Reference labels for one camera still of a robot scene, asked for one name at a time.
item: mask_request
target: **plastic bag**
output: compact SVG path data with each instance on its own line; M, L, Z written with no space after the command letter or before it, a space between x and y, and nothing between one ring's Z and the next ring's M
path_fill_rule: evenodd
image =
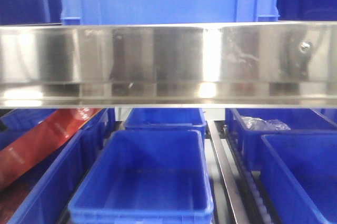
M280 120L262 120L260 118L241 116L246 127L253 131L281 131L290 127Z

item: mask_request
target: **storage rack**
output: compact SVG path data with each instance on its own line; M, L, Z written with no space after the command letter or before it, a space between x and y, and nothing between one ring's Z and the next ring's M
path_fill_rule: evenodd
M337 22L0 27L0 108L336 107L336 38ZM223 123L208 125L214 222L277 223Z

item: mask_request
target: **reflective metal surface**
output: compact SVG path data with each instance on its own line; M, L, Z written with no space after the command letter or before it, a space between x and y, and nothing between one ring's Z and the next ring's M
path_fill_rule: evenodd
M0 27L0 107L336 106L337 22Z

